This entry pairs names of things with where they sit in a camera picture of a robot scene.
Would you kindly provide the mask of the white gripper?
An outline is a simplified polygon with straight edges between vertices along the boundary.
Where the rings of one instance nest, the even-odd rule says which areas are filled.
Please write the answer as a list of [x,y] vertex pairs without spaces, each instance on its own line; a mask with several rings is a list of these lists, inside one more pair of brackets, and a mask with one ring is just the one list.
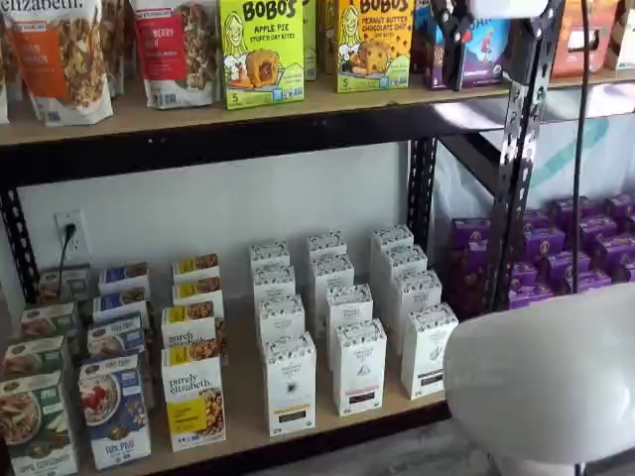
[[431,8],[444,36],[443,78],[446,87],[459,92],[462,89],[462,72],[465,63],[463,37],[474,18],[533,18],[547,8],[547,0],[433,0]]

